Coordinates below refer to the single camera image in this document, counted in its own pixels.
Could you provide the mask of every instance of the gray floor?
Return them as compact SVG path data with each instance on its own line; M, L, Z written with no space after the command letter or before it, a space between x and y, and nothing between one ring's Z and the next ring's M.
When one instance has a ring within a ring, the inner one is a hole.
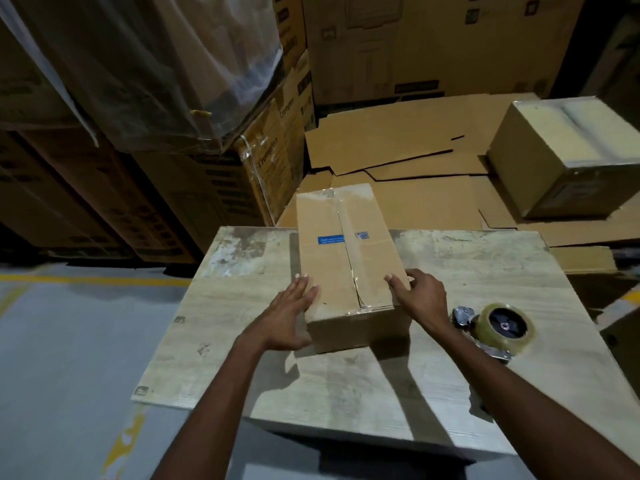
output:
M162 273L0 269L0 478L146 480L153 473L188 413L137 406L130 396L186 288L64 277L170 279ZM26 275L33 282L16 280ZM227 478L532 476L517 458L465 467L446 457L278 436L243 421Z

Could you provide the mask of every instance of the tape roll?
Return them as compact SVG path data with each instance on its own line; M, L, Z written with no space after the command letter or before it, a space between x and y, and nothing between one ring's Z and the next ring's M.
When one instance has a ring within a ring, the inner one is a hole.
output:
M521 310L504 303L485 306L471 332L480 342L516 355L535 335L533 323Z

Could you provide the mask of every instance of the worn table top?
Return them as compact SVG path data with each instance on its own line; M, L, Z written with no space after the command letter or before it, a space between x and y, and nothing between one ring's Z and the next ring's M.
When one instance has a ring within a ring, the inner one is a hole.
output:
M508 367L640 461L640 404L538 233L392 236L406 267L444 282L450 308L480 311L499 301L523 310L536 337ZM133 400L193 408L238 333L299 272L297 237L293 229L221 228ZM415 323L408 348L268 352L244 414L277 431L514 453L453 361Z

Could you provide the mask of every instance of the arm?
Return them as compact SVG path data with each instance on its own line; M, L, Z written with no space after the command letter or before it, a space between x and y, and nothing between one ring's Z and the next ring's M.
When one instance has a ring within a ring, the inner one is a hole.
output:
M385 279L421 327L451 356L502 432L539 479L638 479L640 467L593 428L492 359L449 320L441 282L419 269L407 290Z
M249 385L267 350L299 350L308 337L295 332L296 315L313 303L318 288L305 294L308 277L296 276L236 339L222 367L160 460L152 480L217 480L229 459Z

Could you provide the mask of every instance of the blue label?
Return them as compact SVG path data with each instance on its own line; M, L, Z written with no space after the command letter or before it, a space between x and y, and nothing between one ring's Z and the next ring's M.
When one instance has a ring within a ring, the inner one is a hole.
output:
M333 244L334 242L344 242L342 234L318 236L318 244Z

